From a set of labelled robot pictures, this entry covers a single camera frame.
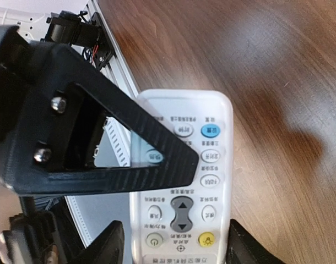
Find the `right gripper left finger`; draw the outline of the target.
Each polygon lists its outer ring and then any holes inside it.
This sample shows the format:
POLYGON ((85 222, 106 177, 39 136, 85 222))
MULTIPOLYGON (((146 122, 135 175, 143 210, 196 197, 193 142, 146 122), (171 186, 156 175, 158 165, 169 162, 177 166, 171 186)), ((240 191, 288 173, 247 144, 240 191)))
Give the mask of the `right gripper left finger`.
POLYGON ((170 131, 73 48, 0 25, 0 183, 20 196, 157 190, 169 167, 94 167, 106 115, 163 154, 170 131))

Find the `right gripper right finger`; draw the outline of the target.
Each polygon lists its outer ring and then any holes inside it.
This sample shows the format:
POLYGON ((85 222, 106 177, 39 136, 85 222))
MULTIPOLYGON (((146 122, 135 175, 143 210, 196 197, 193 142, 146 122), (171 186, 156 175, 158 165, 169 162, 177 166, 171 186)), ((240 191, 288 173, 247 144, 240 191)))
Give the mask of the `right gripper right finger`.
MULTIPOLYGON (((122 222, 112 221, 103 231, 108 237, 96 263, 122 263, 124 230, 122 222)), ((230 220, 225 263, 283 263, 262 246, 237 220, 230 220)))

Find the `white remote control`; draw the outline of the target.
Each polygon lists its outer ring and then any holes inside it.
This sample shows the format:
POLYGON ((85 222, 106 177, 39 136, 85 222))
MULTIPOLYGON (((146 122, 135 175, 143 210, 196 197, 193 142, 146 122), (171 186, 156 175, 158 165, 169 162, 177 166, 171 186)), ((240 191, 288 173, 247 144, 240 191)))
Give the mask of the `white remote control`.
POLYGON ((152 89, 137 103, 170 131, 172 156, 132 135, 132 160, 169 169, 130 194, 133 263, 224 263, 231 214, 234 118, 217 91, 152 89))

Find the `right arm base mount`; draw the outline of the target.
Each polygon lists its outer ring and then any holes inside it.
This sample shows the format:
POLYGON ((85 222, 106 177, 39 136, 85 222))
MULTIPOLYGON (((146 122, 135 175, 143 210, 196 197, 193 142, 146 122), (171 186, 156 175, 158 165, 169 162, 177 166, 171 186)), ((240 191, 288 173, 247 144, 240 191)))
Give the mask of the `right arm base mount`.
POLYGON ((101 70, 115 55, 115 49, 100 14, 95 12, 90 19, 86 15, 88 12, 84 10, 79 14, 65 10, 51 13, 46 19, 48 31, 41 41, 82 47, 84 59, 101 70))

